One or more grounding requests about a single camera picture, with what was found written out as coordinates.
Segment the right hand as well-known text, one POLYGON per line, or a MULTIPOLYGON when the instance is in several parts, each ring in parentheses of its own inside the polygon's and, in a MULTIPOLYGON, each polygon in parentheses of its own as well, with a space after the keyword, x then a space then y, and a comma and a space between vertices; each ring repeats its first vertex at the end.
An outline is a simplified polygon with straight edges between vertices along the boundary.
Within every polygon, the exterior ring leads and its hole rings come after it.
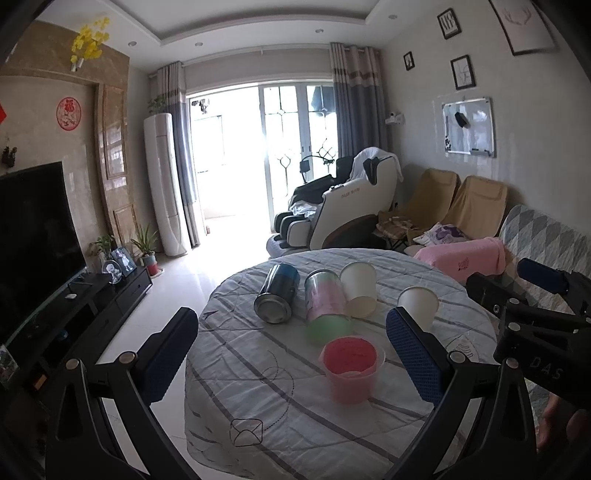
POLYGON ((558 395, 550 394, 537 430, 537 450, 550 453, 565 448, 590 446, 590 412, 575 409, 558 395))

